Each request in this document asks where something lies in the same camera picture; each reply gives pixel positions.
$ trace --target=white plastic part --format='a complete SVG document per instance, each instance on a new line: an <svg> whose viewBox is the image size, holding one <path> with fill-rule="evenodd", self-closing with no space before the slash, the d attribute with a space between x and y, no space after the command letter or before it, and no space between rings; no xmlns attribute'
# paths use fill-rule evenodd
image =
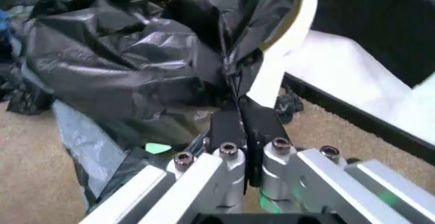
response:
<svg viewBox="0 0 435 224"><path fill-rule="evenodd" d="M307 35L317 9L317 0L300 0L299 9L290 28L268 49L247 95L258 104L273 108L284 77L282 57L298 49Z"/></svg>

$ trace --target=floor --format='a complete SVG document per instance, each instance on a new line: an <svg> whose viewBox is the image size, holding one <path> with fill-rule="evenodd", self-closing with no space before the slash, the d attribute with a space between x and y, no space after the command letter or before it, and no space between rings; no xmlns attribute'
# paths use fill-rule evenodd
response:
<svg viewBox="0 0 435 224"><path fill-rule="evenodd" d="M435 168L304 101L305 111L286 126L299 147L338 147L346 157L375 158L435 194ZM59 141L54 116L7 113L0 104L0 223L77 223L84 206L74 167ZM257 212L249 190L244 208Z"/></svg>

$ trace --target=black frame edge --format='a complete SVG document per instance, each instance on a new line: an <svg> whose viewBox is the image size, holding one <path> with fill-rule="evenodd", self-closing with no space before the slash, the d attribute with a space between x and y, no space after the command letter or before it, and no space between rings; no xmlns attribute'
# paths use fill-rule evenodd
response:
<svg viewBox="0 0 435 224"><path fill-rule="evenodd" d="M435 146L399 129L349 103L346 103L313 85L288 73L283 82L290 85L291 89L300 97L311 103L323 107L326 111L334 113L348 120L357 127L373 133L387 143L400 148L435 166Z"/></svg>

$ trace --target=bolt head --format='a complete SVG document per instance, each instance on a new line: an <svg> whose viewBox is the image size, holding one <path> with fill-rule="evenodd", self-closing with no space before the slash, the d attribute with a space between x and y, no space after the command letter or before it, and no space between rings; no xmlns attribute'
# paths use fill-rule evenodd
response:
<svg viewBox="0 0 435 224"><path fill-rule="evenodd" d="M233 159L237 157L237 151L235 143L223 143L219 146L219 154L223 158Z"/></svg>
<svg viewBox="0 0 435 224"><path fill-rule="evenodd" d="M276 137L272 140L272 147L279 155L289 154L291 146L293 146L293 144L283 137Z"/></svg>
<svg viewBox="0 0 435 224"><path fill-rule="evenodd" d="M340 151L332 146L323 146L319 150L326 158L336 161L340 158Z"/></svg>
<svg viewBox="0 0 435 224"><path fill-rule="evenodd" d="M175 169L185 172L193 163L194 156L191 152L180 152L174 157Z"/></svg>

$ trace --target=black plastic bag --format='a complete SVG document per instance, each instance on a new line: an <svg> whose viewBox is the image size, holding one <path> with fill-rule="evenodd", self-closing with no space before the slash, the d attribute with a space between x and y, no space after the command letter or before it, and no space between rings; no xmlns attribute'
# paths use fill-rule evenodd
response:
<svg viewBox="0 0 435 224"><path fill-rule="evenodd" d="M163 9L147 0L96 0L40 13L29 23L26 64L123 148L144 140L186 145L201 132L196 111L229 97L228 74L239 96L249 90L262 61L257 47L293 1L170 0Z"/></svg>
<svg viewBox="0 0 435 224"><path fill-rule="evenodd" d="M9 20L0 18L0 24L0 102L9 101L7 111L38 115L50 107L51 96L23 78L21 62L12 54Z"/></svg>

